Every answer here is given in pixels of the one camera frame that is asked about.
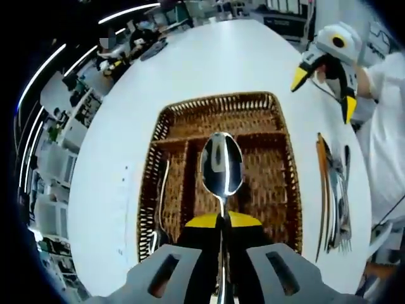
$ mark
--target spoon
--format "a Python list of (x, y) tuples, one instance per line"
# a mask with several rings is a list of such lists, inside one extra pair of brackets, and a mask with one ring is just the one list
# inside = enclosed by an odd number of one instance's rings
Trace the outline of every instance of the spoon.
[[(201, 173), (204, 187), (220, 203), (220, 214), (225, 228), (231, 227), (227, 208), (228, 197), (234, 195), (243, 182), (242, 152), (229, 133), (211, 134), (201, 155)], [(232, 286), (228, 281), (228, 254), (224, 228), (220, 243), (220, 289), (218, 303), (233, 303)]]
[(165, 197), (165, 186), (166, 186), (166, 180), (167, 176), (169, 174), (169, 165), (170, 161), (166, 161), (166, 170), (165, 170), (165, 175), (163, 176), (163, 181), (162, 181), (162, 187), (160, 191), (160, 198), (159, 198), (159, 210), (158, 210), (158, 219), (159, 219), (159, 227), (152, 231), (151, 233), (151, 240), (149, 242), (149, 255), (154, 253), (159, 247), (161, 247), (164, 244), (170, 243), (170, 237), (167, 234), (167, 232), (163, 229), (163, 224), (162, 224), (162, 204), (163, 204), (163, 198)]

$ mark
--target metal spoon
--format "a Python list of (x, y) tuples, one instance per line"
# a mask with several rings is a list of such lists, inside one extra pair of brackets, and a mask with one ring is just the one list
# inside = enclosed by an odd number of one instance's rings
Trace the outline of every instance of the metal spoon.
[(159, 198), (159, 210), (158, 210), (158, 218), (159, 218), (159, 227), (152, 231), (151, 233), (151, 240), (149, 242), (149, 255), (154, 253), (160, 246), (164, 244), (170, 243), (170, 237), (167, 234), (167, 232), (163, 229), (163, 224), (162, 224), (162, 219), (161, 219), (161, 214), (162, 214), (162, 204), (163, 204), (163, 198), (165, 197), (165, 186), (166, 186), (166, 180), (167, 176), (169, 174), (169, 164), (170, 161), (168, 160), (166, 162), (166, 169), (165, 169), (165, 175), (163, 176), (163, 181), (162, 181), (162, 186), (161, 186), (161, 191), (160, 191), (160, 198)]
[[(225, 227), (230, 227), (227, 200), (234, 195), (243, 182), (242, 152), (229, 133), (213, 133), (201, 155), (202, 182), (220, 203), (221, 217)], [(228, 281), (228, 254), (225, 230), (221, 231), (220, 243), (220, 289), (218, 303), (233, 303), (232, 287)]]

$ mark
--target wicker basket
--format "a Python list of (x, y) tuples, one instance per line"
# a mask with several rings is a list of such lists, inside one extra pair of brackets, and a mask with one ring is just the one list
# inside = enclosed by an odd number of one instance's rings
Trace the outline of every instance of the wicker basket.
[(278, 243), (301, 253), (301, 199), (291, 143), (278, 100), (269, 92), (235, 93), (172, 104), (160, 113), (144, 169), (137, 221), (139, 261), (147, 258), (158, 224), (161, 181), (169, 159), (162, 221), (175, 242), (193, 217), (218, 213), (203, 186), (199, 159), (211, 133), (226, 131), (238, 142), (244, 183), (228, 200), (230, 210), (259, 219)]

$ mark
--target white shirt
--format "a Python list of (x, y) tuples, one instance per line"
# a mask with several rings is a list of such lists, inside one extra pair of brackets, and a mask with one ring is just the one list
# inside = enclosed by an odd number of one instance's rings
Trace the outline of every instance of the white shirt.
[[(379, 104), (357, 137), (368, 171), (373, 223), (377, 224), (405, 194), (405, 54), (390, 54), (365, 72)], [(404, 215), (405, 199), (384, 221)]]

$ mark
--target wicker cutlery tray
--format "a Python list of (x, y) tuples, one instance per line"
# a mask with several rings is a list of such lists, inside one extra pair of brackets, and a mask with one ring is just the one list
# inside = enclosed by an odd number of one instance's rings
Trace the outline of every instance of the wicker cutlery tray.
[(301, 253), (301, 199), (284, 117), (273, 94), (249, 92), (191, 99), (160, 113), (140, 189), (140, 262), (149, 256), (150, 234), (158, 226), (166, 160), (170, 166), (162, 224), (174, 242), (193, 217), (219, 212), (217, 199), (204, 188), (199, 171), (201, 151), (216, 131), (233, 135), (243, 154), (244, 183), (229, 198), (229, 209), (257, 218), (274, 242), (286, 243)]

